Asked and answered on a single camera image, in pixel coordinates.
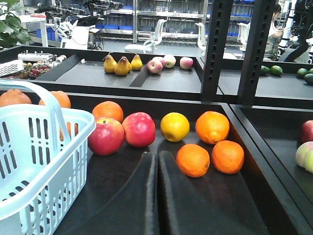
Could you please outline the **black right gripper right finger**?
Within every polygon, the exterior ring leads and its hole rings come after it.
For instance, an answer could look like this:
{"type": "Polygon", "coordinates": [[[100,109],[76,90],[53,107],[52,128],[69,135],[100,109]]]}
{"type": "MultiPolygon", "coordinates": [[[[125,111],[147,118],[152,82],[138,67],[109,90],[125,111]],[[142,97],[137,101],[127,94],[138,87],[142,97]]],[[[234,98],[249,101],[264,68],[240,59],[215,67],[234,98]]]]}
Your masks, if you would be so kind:
{"type": "Polygon", "coordinates": [[[162,235],[267,235],[251,201],[228,213],[201,194],[179,170],[173,155],[158,155],[158,215],[162,235]]]}

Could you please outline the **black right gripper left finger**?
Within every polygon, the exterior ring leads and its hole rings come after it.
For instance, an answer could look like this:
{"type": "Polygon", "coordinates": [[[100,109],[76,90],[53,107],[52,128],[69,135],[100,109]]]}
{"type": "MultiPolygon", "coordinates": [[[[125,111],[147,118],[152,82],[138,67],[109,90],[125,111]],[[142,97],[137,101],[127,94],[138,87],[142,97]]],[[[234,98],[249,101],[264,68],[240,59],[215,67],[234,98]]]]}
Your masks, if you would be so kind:
{"type": "Polygon", "coordinates": [[[157,235],[157,161],[154,154],[126,154],[129,169],[100,172],[104,162],[94,158],[86,186],[55,234],[157,235]]]}

